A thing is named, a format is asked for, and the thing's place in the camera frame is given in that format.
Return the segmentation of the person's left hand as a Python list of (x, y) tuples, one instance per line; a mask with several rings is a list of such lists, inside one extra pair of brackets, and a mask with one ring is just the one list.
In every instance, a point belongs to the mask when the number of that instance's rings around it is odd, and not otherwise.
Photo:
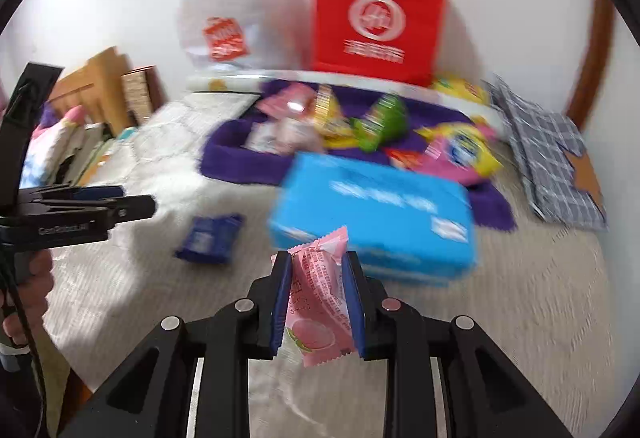
[[(54, 286), (52, 268), (53, 260), (50, 250), (38, 251), (29, 262), (29, 271), (32, 276), (17, 288), (28, 324), (34, 334), (41, 330), (43, 316), (49, 308), (47, 296)], [(27, 344), (27, 336), (17, 314), (6, 317), (2, 327), (3, 332), (15, 345)]]

